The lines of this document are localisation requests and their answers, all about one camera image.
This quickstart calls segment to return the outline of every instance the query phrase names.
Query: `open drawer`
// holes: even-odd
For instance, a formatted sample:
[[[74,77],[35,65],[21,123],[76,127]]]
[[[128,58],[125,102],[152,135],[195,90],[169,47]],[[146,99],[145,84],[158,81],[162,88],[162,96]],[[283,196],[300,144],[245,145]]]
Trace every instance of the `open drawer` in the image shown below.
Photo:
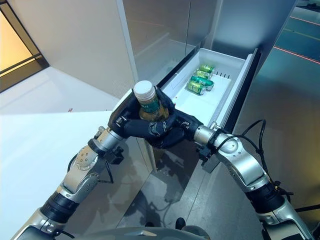
[[[246,97],[247,91],[255,74],[259,58],[255,57],[257,50],[249,54],[246,59],[222,54],[216,51],[200,48],[171,79],[166,82],[162,90],[175,103],[176,109],[195,116],[205,126],[210,127],[213,122],[224,127],[231,112],[235,110],[238,118],[239,111]],[[195,69],[200,64],[214,66],[211,80],[214,86],[211,91],[203,95],[196,95],[186,89],[186,85]],[[233,109],[238,99],[239,109]]]

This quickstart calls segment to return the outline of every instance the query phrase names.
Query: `floor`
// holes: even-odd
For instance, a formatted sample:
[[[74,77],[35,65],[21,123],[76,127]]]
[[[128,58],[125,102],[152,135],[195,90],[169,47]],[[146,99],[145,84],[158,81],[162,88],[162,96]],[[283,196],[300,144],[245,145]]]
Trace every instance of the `floor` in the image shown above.
[[[257,119],[267,120],[263,146],[269,172],[294,192],[292,204],[299,208],[320,202],[320,42],[313,35],[320,33],[320,25],[290,19],[286,27],[308,36],[283,31],[252,82],[234,132]],[[248,136],[256,141],[258,133],[253,129]],[[212,173],[205,172],[195,148],[184,142],[163,154],[159,171],[149,176],[117,227],[153,222],[174,228],[183,217],[211,239],[262,239],[254,209],[227,169],[219,164]],[[313,228],[320,210],[301,217]]]

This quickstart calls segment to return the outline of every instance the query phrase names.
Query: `refrigerator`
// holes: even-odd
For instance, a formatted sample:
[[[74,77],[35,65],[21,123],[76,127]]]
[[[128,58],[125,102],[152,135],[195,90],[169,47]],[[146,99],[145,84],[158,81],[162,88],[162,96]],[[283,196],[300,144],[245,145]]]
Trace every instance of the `refrigerator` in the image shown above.
[[[119,0],[135,82],[161,88],[175,108],[205,126],[233,131],[250,85],[275,44],[295,0]],[[187,89],[201,64],[214,67],[213,89]],[[153,169],[158,154],[154,150]],[[204,169],[211,172],[217,162]]]

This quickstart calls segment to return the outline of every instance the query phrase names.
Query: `wire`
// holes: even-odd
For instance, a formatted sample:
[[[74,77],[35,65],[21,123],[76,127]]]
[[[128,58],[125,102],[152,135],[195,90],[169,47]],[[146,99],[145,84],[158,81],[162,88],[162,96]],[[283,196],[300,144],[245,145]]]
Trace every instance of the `wire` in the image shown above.
[[[75,158],[77,157],[78,154],[74,155],[73,158],[70,160],[69,164],[68,164],[68,168],[67,168],[67,171],[66,172],[69,172],[70,171],[70,168],[71,168],[71,165],[72,165],[72,162],[75,160]]]
[[[317,210],[317,209],[320,209],[320,204],[296,208],[295,211],[299,213],[299,212],[305,212],[305,211],[311,211],[311,210]]]
[[[71,238],[71,239],[74,239],[74,238],[75,238],[75,236],[73,236],[72,234],[70,234],[70,233],[68,233],[68,232],[66,232],[66,231],[61,231],[61,233],[64,234],[64,235],[66,235],[66,236],[68,236],[68,237]]]
[[[251,130],[254,126],[256,126],[258,123],[262,122],[261,129],[260,129],[260,134],[259,134],[259,141],[258,141],[258,147],[257,145],[248,137],[245,136],[245,134],[248,133],[249,130]],[[264,149],[263,149],[263,137],[264,137],[264,132],[266,129],[266,124],[267,121],[265,119],[260,119],[252,123],[242,134],[234,134],[229,137],[227,137],[216,149],[215,151],[218,151],[228,140],[233,139],[233,138],[240,138],[240,139],[245,139],[247,140],[255,149],[255,152],[259,154],[260,159],[261,159],[261,165],[263,170],[268,174],[270,177],[270,181],[273,183],[275,188],[279,191],[281,195],[286,195],[287,199],[289,202],[291,202],[291,195],[293,195],[293,192],[288,192],[284,190],[283,188],[280,187],[281,182],[280,181],[273,181],[267,167],[267,163],[265,161],[265,155],[264,155]]]
[[[109,166],[109,163],[107,161],[105,161],[105,168],[109,174],[110,180],[99,180],[99,183],[105,183],[105,184],[113,184],[114,183],[114,178],[112,177],[112,173],[111,173],[111,169]]]

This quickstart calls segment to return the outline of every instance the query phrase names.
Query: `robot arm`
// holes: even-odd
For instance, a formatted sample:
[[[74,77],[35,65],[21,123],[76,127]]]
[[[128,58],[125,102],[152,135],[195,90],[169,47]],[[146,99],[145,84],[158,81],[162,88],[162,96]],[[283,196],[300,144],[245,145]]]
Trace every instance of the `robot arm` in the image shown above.
[[[305,223],[279,194],[269,176],[244,149],[238,138],[228,140],[216,151],[229,134],[217,126],[208,128],[194,116],[174,110],[167,96],[162,92],[157,94],[160,94],[162,104],[167,104],[170,108],[170,118],[161,122],[141,120],[138,115],[139,103],[132,90],[129,90],[111,114],[107,129],[100,128],[96,136],[79,151],[57,190],[12,239],[47,240],[59,235],[78,205],[97,185],[99,175],[105,168],[105,161],[121,159],[118,144],[130,136],[145,138],[152,145],[161,148],[172,146],[182,139],[196,142],[203,146],[203,160],[216,154],[227,166],[231,176],[253,205],[264,229],[272,237],[270,239],[288,240],[290,238],[287,237],[295,233],[300,239],[313,239]]]
[[[179,112],[178,115],[182,119],[180,123],[183,119],[192,119],[183,112]],[[188,126],[192,123],[188,121],[184,121],[181,127],[189,132],[189,136],[193,135],[193,141],[204,146],[203,160],[216,154],[226,165],[230,175],[254,207],[268,235],[267,239],[314,239],[292,205],[271,183],[270,177],[258,161],[244,149],[240,139],[231,138],[221,146],[231,134],[224,133],[217,125],[210,129],[200,123],[197,124],[196,130],[189,129]]]

